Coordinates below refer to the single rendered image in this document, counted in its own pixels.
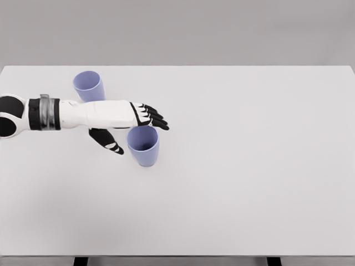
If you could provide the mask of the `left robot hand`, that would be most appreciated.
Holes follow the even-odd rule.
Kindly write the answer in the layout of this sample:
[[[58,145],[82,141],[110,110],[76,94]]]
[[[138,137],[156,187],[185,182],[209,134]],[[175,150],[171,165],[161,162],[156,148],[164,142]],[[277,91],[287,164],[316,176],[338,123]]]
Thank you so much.
[[[94,110],[86,118],[89,136],[100,146],[116,154],[123,155],[109,129],[130,129],[136,126],[151,125],[168,130],[168,122],[153,107],[127,100],[109,100],[93,103]]]

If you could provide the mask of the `lavender plastic cup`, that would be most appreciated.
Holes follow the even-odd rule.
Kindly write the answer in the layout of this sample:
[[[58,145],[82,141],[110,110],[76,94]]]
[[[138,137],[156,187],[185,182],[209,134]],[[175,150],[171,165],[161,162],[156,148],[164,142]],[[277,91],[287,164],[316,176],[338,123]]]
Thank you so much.
[[[83,71],[73,79],[73,87],[81,101],[103,101],[106,99],[103,81],[95,71]]]
[[[127,146],[136,160],[143,167],[154,165],[158,159],[160,139],[153,126],[137,126],[129,130],[126,136]]]

